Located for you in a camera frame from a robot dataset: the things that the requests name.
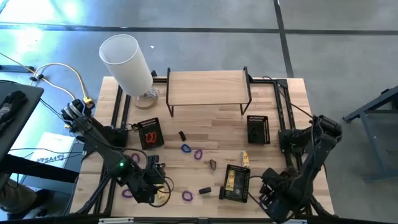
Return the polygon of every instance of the yellow cable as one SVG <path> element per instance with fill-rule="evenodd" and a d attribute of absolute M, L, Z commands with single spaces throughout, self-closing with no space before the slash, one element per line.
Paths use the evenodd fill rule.
<path fill-rule="evenodd" d="M 83 81 L 81 80 L 80 74 L 79 74 L 75 69 L 73 69 L 71 66 L 65 65 L 64 63 L 57 63 L 57 62 L 54 62 L 54 63 L 48 63 L 48 64 L 46 64 L 46 65 L 43 65 L 43 66 L 41 66 L 40 68 L 38 68 L 36 71 L 33 71 L 33 70 L 31 70 L 30 68 L 26 67 L 25 65 L 23 65 L 23 64 L 17 62 L 16 60 L 14 60 L 14 59 L 8 57 L 7 55 L 4 55 L 4 54 L 1 53 L 1 52 L 0 52 L 0 54 L 3 55 L 4 57 L 8 58 L 9 60 L 12 60 L 13 62 L 19 64 L 20 66 L 24 67 L 26 70 L 32 72 L 32 73 L 33 73 L 33 77 L 35 77 L 35 78 L 37 78 L 37 72 L 38 72 L 40 69 L 42 69 L 42 68 L 44 69 L 45 67 L 48 67 L 48 66 L 50 66 L 50 65 L 62 65 L 62 66 L 64 66 L 64 67 L 69 68 L 70 70 L 72 70 L 73 72 L 75 72 L 75 74 L 76 74 L 77 77 L 79 78 L 81 90 L 82 90 L 83 96 L 84 96 L 84 101 L 85 101 L 85 102 L 91 101 L 91 99 L 87 97 L 87 94 L 86 94 L 86 91 L 85 91 L 85 89 L 84 89 Z M 68 94 L 72 97 L 73 100 L 75 99 L 75 97 L 74 97 L 68 90 L 66 90 L 66 89 L 64 89 L 64 88 L 62 88 L 62 87 L 60 87 L 60 86 L 57 86 L 57 85 L 51 83 L 50 81 L 48 81 L 48 80 L 45 79 L 45 78 L 43 78 L 43 80 L 44 80 L 45 82 L 47 82 L 49 85 L 52 85 L 53 87 L 58 88 L 58 89 L 64 91 L 65 93 L 68 93 Z"/>

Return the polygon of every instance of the gray floor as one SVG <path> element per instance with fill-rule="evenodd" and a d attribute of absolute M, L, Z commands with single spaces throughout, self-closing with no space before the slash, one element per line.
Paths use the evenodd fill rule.
<path fill-rule="evenodd" d="M 280 0 L 286 29 L 397 30 L 393 0 Z M 271 0 L 9 0 L 2 23 L 74 24 L 116 27 L 226 27 L 277 29 Z M 77 69 L 88 94 L 97 100 L 102 77 L 101 43 L 119 32 L 0 30 L 0 51 L 26 65 L 63 62 Z M 248 66 L 255 77 L 286 77 L 279 34 L 130 32 L 151 69 L 233 70 Z M 396 35 L 287 35 L 294 77 L 304 78 L 312 112 L 336 121 L 398 84 Z M 0 58 L 0 64 L 11 64 Z M 82 97 L 74 74 L 53 67 L 45 75 Z M 0 73 L 1 79 L 28 83 L 27 74 Z M 43 99 L 60 110 L 70 97 L 46 83 Z M 68 134 L 61 121 L 39 105 L 21 133 L 18 147 L 35 146 L 44 131 Z M 337 215 L 398 222 L 398 181 L 365 184 L 378 171 L 362 124 L 343 124 L 343 140 L 326 167 Z M 67 197 L 56 196 L 65 204 Z"/>

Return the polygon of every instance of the black basket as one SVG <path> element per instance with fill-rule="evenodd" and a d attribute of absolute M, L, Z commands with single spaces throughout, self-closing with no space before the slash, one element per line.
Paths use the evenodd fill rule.
<path fill-rule="evenodd" d="M 233 185 L 229 182 L 229 172 L 232 171 Z M 225 198 L 234 200 L 237 202 L 248 202 L 248 192 L 249 192 L 249 178 L 250 169 L 240 166 L 234 166 L 228 164 L 226 166 L 224 187 L 220 190 L 219 198 Z"/>
<path fill-rule="evenodd" d="M 163 146 L 164 140 L 158 118 L 137 123 L 142 149 L 153 149 Z"/>
<path fill-rule="evenodd" d="M 248 115 L 248 142 L 270 144 L 267 116 Z"/>

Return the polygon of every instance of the cylindrical lamp shade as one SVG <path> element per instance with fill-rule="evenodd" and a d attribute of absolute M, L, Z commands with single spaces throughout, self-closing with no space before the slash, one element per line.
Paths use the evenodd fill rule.
<path fill-rule="evenodd" d="M 105 40 L 99 48 L 99 57 L 126 94 L 140 96 L 152 87 L 152 75 L 132 36 L 120 34 Z"/>

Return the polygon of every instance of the lamp base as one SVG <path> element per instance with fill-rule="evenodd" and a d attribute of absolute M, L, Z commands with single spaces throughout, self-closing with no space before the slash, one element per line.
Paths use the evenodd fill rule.
<path fill-rule="evenodd" d="M 144 95 L 133 98 L 133 101 L 134 105 L 137 108 L 141 110 L 148 110 L 156 105 L 158 98 L 159 98 L 159 90 L 152 87 Z"/>

